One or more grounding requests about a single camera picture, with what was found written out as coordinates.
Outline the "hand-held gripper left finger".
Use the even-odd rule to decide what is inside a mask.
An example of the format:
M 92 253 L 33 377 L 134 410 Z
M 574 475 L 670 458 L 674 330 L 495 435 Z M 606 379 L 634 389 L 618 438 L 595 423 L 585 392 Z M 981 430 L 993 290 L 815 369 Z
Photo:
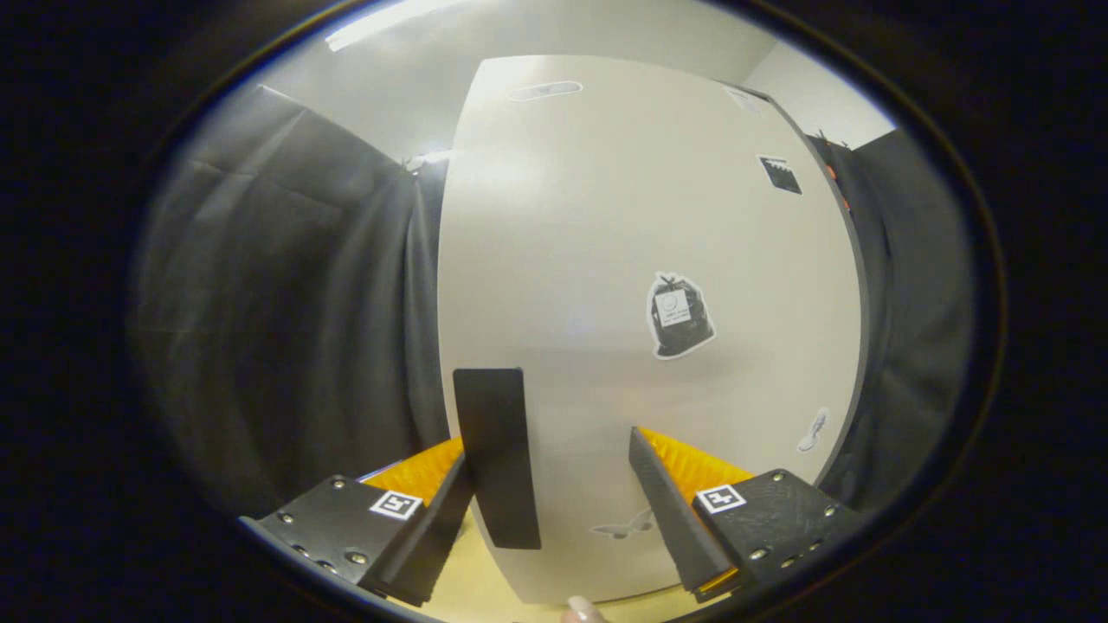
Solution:
M 328 476 L 239 522 L 293 563 L 420 607 L 447 566 L 471 497 L 466 451 L 452 438 L 367 477 Z

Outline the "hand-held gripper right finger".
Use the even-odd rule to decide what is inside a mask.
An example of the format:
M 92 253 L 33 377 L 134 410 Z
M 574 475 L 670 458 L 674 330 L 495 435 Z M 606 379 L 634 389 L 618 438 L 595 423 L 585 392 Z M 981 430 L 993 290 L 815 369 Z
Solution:
M 646 428 L 632 429 L 628 461 L 683 588 L 700 603 L 790 582 L 861 523 L 786 469 L 756 476 Z

